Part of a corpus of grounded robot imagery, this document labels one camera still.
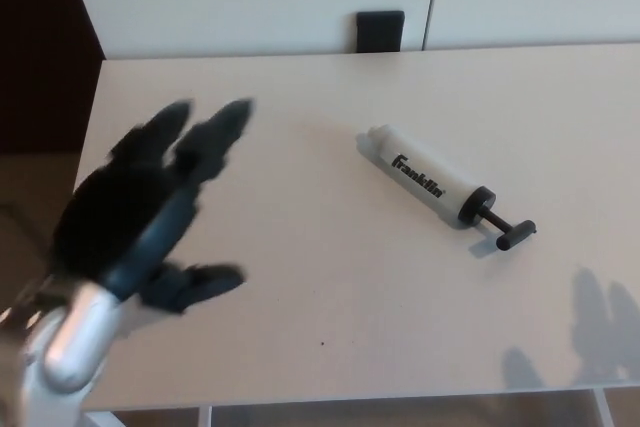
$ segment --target white pump cylinder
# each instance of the white pump cylinder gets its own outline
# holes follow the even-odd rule
[[[423,187],[413,189],[425,199],[436,201],[456,216],[481,184],[473,182],[396,127],[373,127],[367,136],[378,156],[393,168],[395,180],[411,180]]]

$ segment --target white table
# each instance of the white table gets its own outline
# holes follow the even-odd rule
[[[639,72],[640,45],[105,62],[78,181],[175,99],[255,97],[173,255],[249,281],[118,341],[87,409],[639,384]],[[384,123],[538,234],[452,229],[356,149]]]

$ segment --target floor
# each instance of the floor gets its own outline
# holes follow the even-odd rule
[[[42,274],[41,244],[71,195],[78,156],[0,156],[0,309]],[[615,427],[635,427],[640,388],[607,392]],[[128,427],[197,425],[195,409],[121,412]],[[598,427],[589,392],[322,402],[214,410],[216,427]]]

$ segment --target black pump cap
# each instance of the black pump cap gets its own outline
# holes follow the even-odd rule
[[[478,187],[465,201],[458,214],[458,220],[465,225],[476,225],[482,219],[489,221],[499,228],[503,235],[496,239],[496,247],[500,250],[509,250],[519,244],[531,234],[536,233],[536,224],[531,220],[525,220],[512,226],[507,221],[491,211],[496,201],[496,195],[488,188]]]

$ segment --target robotic hand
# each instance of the robotic hand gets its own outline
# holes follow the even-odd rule
[[[56,227],[46,279],[0,315],[0,427],[76,425],[130,297],[182,314],[244,282],[237,266],[181,269],[166,256],[251,110],[238,100],[196,124],[166,164],[190,111],[176,102],[129,131],[78,187]]]

